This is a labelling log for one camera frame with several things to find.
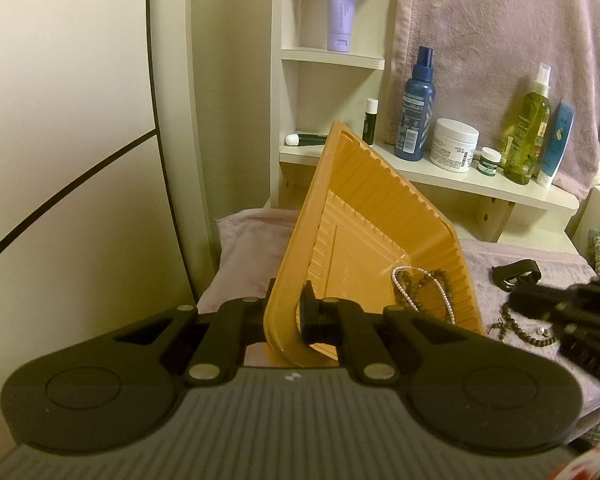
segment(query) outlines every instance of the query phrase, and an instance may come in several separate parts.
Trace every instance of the orange tray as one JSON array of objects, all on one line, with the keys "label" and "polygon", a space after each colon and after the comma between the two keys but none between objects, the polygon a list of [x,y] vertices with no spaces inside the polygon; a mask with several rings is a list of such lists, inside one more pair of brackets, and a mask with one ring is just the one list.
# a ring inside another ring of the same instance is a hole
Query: orange tray
[{"label": "orange tray", "polygon": [[[446,271],[456,324],[484,333],[453,226],[372,148],[334,122],[264,314],[274,360],[297,367],[337,364],[333,347],[302,342],[298,299],[306,280],[316,298],[347,298],[381,313],[396,303],[391,272],[401,265]],[[429,285],[418,300],[445,319],[442,297]]]}]

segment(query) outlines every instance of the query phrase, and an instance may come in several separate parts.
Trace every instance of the white lid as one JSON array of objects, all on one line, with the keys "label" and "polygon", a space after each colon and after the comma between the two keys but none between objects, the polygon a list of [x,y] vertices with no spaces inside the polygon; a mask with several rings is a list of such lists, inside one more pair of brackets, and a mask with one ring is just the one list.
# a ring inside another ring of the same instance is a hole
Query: white lid
[{"label": "white lid", "polygon": [[544,63],[540,63],[538,67],[538,75],[536,81],[533,84],[533,91],[537,94],[548,97],[549,95],[549,75],[551,74],[551,67]]},{"label": "white lid", "polygon": [[378,113],[378,99],[369,98],[366,100],[366,113],[377,114]]},{"label": "white lid", "polygon": [[540,186],[549,189],[551,187],[554,178],[552,176],[547,175],[544,171],[538,171],[538,176],[536,176],[536,182],[540,184]]},{"label": "white lid", "polygon": [[486,158],[487,160],[490,160],[491,162],[500,162],[500,159],[502,158],[502,155],[500,155],[500,152],[497,150],[494,150],[493,148],[483,148],[482,149],[482,156],[484,158]]},{"label": "white lid", "polygon": [[450,139],[467,144],[475,144],[478,142],[480,132],[473,126],[455,121],[453,119],[438,119],[436,121],[435,135],[440,134]]},{"label": "white lid", "polygon": [[300,144],[300,137],[298,134],[289,134],[285,137],[285,144],[287,146],[297,146]]}]

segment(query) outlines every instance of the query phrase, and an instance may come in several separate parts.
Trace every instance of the yellow-green liquid bottle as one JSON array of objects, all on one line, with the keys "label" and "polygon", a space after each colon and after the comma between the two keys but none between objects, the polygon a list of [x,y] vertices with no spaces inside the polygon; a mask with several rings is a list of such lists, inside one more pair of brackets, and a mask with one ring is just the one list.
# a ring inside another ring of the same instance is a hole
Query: yellow-green liquid bottle
[{"label": "yellow-green liquid bottle", "polygon": [[544,131],[551,115],[549,73],[551,67],[540,64],[532,90],[525,96],[518,125],[511,143],[504,175],[517,184],[528,184],[538,163]]}]

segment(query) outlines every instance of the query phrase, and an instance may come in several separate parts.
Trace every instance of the beige wallpaper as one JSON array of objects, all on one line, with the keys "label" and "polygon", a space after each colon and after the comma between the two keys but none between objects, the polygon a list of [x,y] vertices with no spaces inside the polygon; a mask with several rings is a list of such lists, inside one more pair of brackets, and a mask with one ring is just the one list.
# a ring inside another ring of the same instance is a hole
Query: beige wallpaper
[{"label": "beige wallpaper", "polygon": [[193,70],[206,200],[215,220],[269,197],[271,0],[192,0]]}]

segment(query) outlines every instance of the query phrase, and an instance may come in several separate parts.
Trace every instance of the blue bottle cap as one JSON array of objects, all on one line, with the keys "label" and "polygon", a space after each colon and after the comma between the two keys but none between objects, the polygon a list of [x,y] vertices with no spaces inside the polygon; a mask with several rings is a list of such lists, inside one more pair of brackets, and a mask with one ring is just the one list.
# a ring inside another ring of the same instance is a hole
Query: blue bottle cap
[{"label": "blue bottle cap", "polygon": [[430,46],[418,47],[418,60],[413,65],[411,77],[421,81],[431,82],[433,79],[433,68],[431,60],[433,58],[433,49]]}]

